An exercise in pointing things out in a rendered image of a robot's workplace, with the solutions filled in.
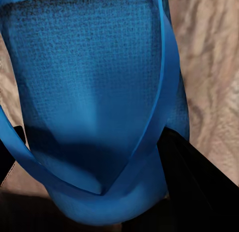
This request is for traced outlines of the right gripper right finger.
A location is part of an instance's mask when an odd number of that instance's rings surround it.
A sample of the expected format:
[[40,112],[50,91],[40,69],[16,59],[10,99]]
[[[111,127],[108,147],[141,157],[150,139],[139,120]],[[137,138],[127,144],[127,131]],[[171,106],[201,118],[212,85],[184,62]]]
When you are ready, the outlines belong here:
[[239,232],[239,187],[170,128],[157,148],[178,232]]

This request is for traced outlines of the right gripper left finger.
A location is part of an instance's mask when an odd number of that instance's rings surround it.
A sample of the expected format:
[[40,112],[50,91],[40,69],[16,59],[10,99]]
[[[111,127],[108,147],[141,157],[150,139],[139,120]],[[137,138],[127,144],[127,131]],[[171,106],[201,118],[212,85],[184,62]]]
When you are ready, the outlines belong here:
[[[14,127],[15,131],[18,133],[20,138],[26,144],[25,133],[21,125]],[[8,149],[5,147],[0,139],[0,185],[4,181],[11,167],[15,163],[15,158],[11,155]]]

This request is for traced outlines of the sandal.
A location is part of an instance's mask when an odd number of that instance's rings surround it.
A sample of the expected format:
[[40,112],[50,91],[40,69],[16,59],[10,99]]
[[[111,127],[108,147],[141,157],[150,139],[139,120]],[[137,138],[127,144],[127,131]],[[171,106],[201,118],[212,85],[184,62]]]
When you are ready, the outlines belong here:
[[168,188],[164,127],[190,125],[168,0],[0,0],[25,136],[0,139],[70,219],[131,220]]

